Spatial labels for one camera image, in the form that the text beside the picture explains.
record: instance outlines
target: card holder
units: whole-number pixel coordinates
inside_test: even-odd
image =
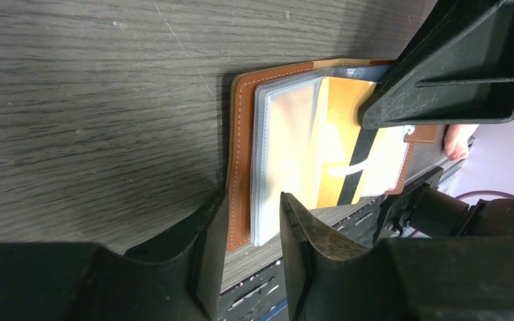
[[[361,133],[359,122],[354,118],[360,103],[373,91],[374,84],[337,76],[353,78],[359,74],[367,80],[378,80],[386,69],[386,66],[375,66],[317,70],[257,88],[250,197],[251,241],[254,245],[263,245],[278,233],[281,192],[292,193],[307,208],[317,207],[321,181],[325,176],[325,152],[331,150],[325,148],[331,138],[323,140],[321,137],[327,125],[328,109],[346,110],[345,115],[336,120],[339,130],[351,126]],[[342,86],[333,88],[329,80],[340,80]],[[349,150],[357,146],[355,139],[361,141],[360,138],[355,136],[354,141],[338,148]],[[350,157],[345,156],[347,164]],[[349,185],[346,180],[347,177],[342,178],[341,189]],[[350,195],[348,204],[359,200],[357,187],[350,188]]]
[[[384,66],[391,62],[354,59],[319,60],[250,72],[234,79],[230,99],[230,157],[226,184],[230,206],[228,251],[233,251],[250,240],[250,167],[255,88],[264,82],[319,68]]]

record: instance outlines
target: leather wallet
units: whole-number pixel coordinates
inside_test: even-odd
[[[265,82],[281,80],[286,77],[326,68],[345,66],[344,70],[358,66],[378,66],[390,64],[391,61],[381,60],[322,60],[305,62],[270,68],[258,72],[242,74],[232,84],[232,107],[230,128],[230,159],[228,166],[228,197],[230,200],[230,226],[228,233],[228,250],[232,251],[244,245],[251,236],[250,192],[251,192],[251,160],[253,144],[254,101],[256,87]]]

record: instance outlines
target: cable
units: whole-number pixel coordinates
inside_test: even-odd
[[[509,194],[506,192],[500,192],[500,191],[473,191],[473,192],[464,193],[455,198],[461,200],[461,199],[467,199],[469,197],[474,197],[474,196],[497,196],[497,197],[503,197],[504,199],[514,200],[513,194]]]

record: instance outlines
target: brown leather flap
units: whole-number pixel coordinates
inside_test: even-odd
[[[411,160],[413,158],[413,151],[415,149],[415,144],[409,144],[409,148],[407,150],[407,155],[405,156],[405,161],[403,163],[403,168],[401,169],[401,174],[399,175],[399,180],[397,181],[397,185],[394,189],[391,189],[385,192],[385,195],[397,195],[403,192],[403,188],[405,187],[405,180],[407,178],[407,172],[409,171],[409,166]]]
[[[432,145],[436,140],[437,132],[437,125],[417,125],[415,127],[415,131],[411,135],[405,136],[404,142]]]

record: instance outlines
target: wooden surface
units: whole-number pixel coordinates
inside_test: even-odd
[[[160,233],[223,186],[233,76],[394,58],[435,2],[0,0],[0,241]]]

